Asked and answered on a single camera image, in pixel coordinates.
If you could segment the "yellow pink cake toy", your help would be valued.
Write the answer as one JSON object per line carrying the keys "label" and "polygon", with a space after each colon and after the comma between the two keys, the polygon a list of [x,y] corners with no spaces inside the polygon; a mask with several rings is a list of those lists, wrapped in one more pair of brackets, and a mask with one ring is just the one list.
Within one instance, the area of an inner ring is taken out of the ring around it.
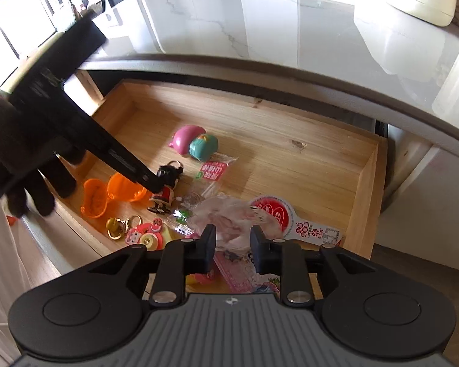
{"label": "yellow pink cake toy", "polygon": [[213,282],[215,278],[215,272],[213,269],[210,270],[208,273],[193,273],[188,275],[185,278],[185,284],[187,286],[193,286],[196,284],[199,285],[208,285]]}

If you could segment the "pink toy package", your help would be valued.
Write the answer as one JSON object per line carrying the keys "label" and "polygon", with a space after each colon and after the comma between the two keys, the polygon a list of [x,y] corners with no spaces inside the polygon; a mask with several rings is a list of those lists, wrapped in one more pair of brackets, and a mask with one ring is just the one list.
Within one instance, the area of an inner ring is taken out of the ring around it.
{"label": "pink toy package", "polygon": [[232,293],[280,294],[280,277],[257,273],[251,252],[239,255],[229,251],[217,251],[214,261]]}

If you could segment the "orange plastic capsule half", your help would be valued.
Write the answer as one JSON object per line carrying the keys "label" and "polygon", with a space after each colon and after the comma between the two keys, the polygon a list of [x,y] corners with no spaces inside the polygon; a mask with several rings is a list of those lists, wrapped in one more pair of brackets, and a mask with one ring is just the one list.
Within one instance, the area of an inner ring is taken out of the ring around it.
{"label": "orange plastic capsule half", "polygon": [[116,172],[107,182],[107,195],[113,201],[137,202],[147,194],[147,189]]}

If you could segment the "pink lace fabric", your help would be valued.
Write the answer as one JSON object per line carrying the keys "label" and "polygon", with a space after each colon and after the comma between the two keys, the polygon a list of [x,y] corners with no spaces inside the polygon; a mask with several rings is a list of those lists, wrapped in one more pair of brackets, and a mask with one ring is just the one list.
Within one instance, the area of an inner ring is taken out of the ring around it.
{"label": "pink lace fabric", "polygon": [[193,210],[188,226],[198,235],[208,224],[216,227],[216,250],[237,255],[250,250],[250,231],[258,225],[267,239],[282,239],[278,221],[268,212],[227,195],[205,199]]}

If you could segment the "black mouse keychain figure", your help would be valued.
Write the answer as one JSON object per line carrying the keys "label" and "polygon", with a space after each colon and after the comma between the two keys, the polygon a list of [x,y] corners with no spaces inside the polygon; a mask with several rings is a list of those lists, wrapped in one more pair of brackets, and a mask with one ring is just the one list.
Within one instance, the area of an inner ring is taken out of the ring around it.
{"label": "black mouse keychain figure", "polygon": [[158,168],[156,175],[162,180],[162,190],[152,194],[149,201],[151,205],[147,210],[157,215],[171,213],[171,205],[175,197],[174,189],[177,186],[184,171],[184,166],[180,161],[169,161],[168,164]]}

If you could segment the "wooden drawer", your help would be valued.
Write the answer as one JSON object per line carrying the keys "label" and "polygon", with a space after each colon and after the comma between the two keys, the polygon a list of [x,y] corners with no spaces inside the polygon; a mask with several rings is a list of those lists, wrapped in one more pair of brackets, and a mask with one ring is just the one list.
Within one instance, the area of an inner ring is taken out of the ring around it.
{"label": "wooden drawer", "polygon": [[194,124],[234,158],[222,192],[274,195],[298,216],[339,229],[342,246],[371,256],[386,175],[386,140],[314,113],[223,91],[125,80],[94,119],[150,169],[178,158],[173,134]]}

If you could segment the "clear candy wrapper bag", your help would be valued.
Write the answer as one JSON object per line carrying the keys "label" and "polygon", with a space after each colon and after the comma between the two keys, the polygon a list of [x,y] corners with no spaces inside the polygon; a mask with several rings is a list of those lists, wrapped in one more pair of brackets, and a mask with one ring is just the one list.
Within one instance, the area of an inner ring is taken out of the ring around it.
{"label": "clear candy wrapper bag", "polygon": [[182,237],[192,237],[197,230],[191,229],[189,220],[194,209],[206,199],[217,195],[222,186],[225,173],[238,158],[215,153],[202,163],[188,190],[176,198],[175,208],[165,219],[165,223]]}

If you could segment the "pink pig toy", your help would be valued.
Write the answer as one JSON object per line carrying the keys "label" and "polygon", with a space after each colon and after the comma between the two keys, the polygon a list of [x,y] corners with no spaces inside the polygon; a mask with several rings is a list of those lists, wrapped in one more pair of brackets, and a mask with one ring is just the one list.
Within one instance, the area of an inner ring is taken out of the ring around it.
{"label": "pink pig toy", "polygon": [[203,127],[196,125],[185,125],[179,128],[170,140],[168,146],[173,148],[181,156],[190,154],[190,144],[199,135],[205,134]]}

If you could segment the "teal round toy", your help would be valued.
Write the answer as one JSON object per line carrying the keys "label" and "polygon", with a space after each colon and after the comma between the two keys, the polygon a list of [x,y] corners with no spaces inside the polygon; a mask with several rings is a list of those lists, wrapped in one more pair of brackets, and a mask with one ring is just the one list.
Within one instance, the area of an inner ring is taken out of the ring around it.
{"label": "teal round toy", "polygon": [[208,161],[218,149],[218,138],[212,134],[204,133],[191,141],[189,153],[198,161]]}

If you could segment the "white cabinet with drawers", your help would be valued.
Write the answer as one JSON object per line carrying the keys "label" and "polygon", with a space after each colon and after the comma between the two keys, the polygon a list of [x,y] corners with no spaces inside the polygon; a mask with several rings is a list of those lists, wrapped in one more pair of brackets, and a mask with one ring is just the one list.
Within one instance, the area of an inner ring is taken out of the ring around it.
{"label": "white cabinet with drawers", "polygon": [[432,104],[459,30],[376,0],[124,0],[99,16],[107,44],[84,64],[159,76],[393,128],[378,241],[459,269],[459,129]]}

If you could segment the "red donut keychain charm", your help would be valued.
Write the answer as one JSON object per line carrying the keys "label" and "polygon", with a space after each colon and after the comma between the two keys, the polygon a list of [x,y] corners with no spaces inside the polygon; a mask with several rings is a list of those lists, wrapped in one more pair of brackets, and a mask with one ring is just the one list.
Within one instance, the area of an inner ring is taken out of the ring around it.
{"label": "red donut keychain charm", "polygon": [[152,222],[139,224],[127,231],[125,243],[126,245],[144,245],[148,251],[160,250],[163,246],[162,228],[163,222],[159,218]]}

